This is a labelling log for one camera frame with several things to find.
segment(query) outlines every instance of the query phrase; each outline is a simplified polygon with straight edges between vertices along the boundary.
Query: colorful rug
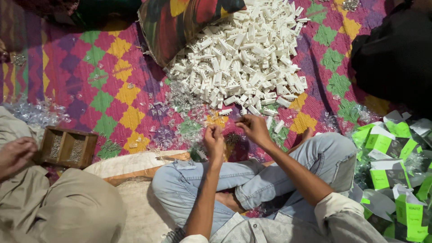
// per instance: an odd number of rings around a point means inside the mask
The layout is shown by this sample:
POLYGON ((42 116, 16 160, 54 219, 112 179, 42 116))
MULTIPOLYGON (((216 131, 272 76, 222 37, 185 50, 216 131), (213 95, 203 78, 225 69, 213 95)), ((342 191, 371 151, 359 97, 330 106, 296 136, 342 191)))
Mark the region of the colorful rug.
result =
MULTIPOLYGON (((355 12, 342 10, 342 2, 295 1, 305 8, 301 17, 311 19, 299 36, 298 55, 293 58, 301 67, 299 76, 306 76, 309 88, 289 109, 279 108, 279 118, 286 123, 277 138, 282 147, 299 142, 298 135, 308 126, 315 132, 333 130, 329 127, 329 114, 337 115, 336 129, 343 133, 362 125, 356 110, 358 103, 380 115, 391 108, 389 102, 353 86, 348 68, 351 41, 381 23, 385 16, 384 1, 361 0, 355 12)), ((9 43, 10 50, 27 57, 23 67, 2 64, 2 100, 12 102, 24 93, 30 102, 52 100, 65 106, 71 122, 63 122, 61 126, 103 133, 94 161, 145 150, 152 144, 152 137, 159 135, 157 131, 151 132, 154 129, 163 128, 168 131, 164 136, 174 138, 177 128, 169 126, 172 119, 175 124, 182 123, 182 129, 201 129, 198 124, 184 122, 178 113, 170 117, 167 115, 170 110, 162 109, 161 105, 149 106, 165 101, 171 81, 137 48, 140 30, 136 24, 115 22, 102 31, 70 33, 7 0, 0 0, 0 20, 0 38, 9 43), (114 141, 121 144, 121 150, 107 149, 106 145, 114 141)), ((225 133, 240 132, 233 123, 238 107, 229 108, 234 111, 228 117, 210 122, 224 126, 225 133)), ((239 146, 249 152, 236 154, 233 153, 236 148, 230 147, 227 155, 230 161, 248 156, 270 160, 252 143, 246 141, 239 146)))

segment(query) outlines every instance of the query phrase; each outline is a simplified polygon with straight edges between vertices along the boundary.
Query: man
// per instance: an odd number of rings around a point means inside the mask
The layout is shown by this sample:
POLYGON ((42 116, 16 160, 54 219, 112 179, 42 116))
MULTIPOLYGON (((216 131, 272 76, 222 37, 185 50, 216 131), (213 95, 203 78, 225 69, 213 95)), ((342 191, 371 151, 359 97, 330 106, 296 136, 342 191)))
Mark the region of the man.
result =
POLYGON ((31 166, 41 131, 0 106, 0 242, 117 242, 126 210, 116 188, 79 169, 50 186, 48 171, 31 166))
POLYGON ((244 115, 236 125, 275 163, 223 163, 221 128, 211 125, 204 136, 209 162, 175 161, 155 174, 154 193, 185 229, 183 243, 386 242, 364 219, 362 206, 346 197, 356 161, 351 141, 337 133, 309 138, 308 129, 288 155, 271 141, 263 118, 244 115), (229 188, 235 194, 216 193, 229 188), (285 205, 267 218, 238 214, 288 192, 285 205))
POLYGON ((432 119, 425 109, 432 90, 432 0, 394 0, 394 5, 370 35, 353 40, 357 86, 432 119))

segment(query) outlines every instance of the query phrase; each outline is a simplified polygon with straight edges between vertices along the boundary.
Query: colorful pillow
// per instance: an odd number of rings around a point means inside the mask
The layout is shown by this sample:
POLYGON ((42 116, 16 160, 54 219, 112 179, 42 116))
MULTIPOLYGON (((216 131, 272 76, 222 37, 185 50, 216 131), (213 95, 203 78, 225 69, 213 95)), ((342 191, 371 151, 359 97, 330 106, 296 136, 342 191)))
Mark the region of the colorful pillow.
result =
POLYGON ((245 9, 244 0, 147 0, 138 15, 153 59, 165 67, 208 24, 245 9))

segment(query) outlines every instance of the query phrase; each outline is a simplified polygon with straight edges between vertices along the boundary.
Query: ripped jeans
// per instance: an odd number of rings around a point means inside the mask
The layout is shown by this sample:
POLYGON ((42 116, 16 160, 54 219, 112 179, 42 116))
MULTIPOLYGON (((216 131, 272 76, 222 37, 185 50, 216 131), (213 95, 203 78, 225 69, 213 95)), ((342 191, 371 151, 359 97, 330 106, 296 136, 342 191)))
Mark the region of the ripped jeans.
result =
MULTIPOLYGON (((336 192, 347 196, 353 183, 356 152, 356 147, 348 138, 338 133, 324 133, 308 139, 290 156, 336 192)), ((182 165, 173 162, 156 171, 152 182, 153 191, 170 217, 182 228, 197 199, 207 167, 208 163, 190 162, 182 165)), ((262 202, 294 191, 280 211, 316 224, 314 207, 295 190, 291 179, 276 163, 268 167, 256 159, 224 163, 217 191, 230 188, 236 188, 235 195, 244 209, 257 207, 262 202)), ((268 218, 274 219, 276 213, 268 218)), ((215 201, 211 235, 233 215, 231 209, 215 201)))

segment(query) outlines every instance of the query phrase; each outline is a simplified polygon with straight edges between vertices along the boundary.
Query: hand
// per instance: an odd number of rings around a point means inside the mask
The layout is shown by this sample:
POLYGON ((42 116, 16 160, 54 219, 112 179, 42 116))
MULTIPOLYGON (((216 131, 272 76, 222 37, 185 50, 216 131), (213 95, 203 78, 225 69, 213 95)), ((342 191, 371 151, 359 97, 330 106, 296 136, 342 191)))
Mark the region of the hand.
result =
POLYGON ((237 119, 235 125, 242 128, 246 136, 261 148, 273 144, 264 118, 247 114, 237 119))
POLYGON ((204 135, 204 144, 206 145, 209 154, 210 163, 221 166, 223 162, 223 135, 222 128, 216 124, 207 126, 204 135))
POLYGON ((21 137, 5 144, 0 150, 0 179, 18 171, 38 151, 36 141, 21 137))

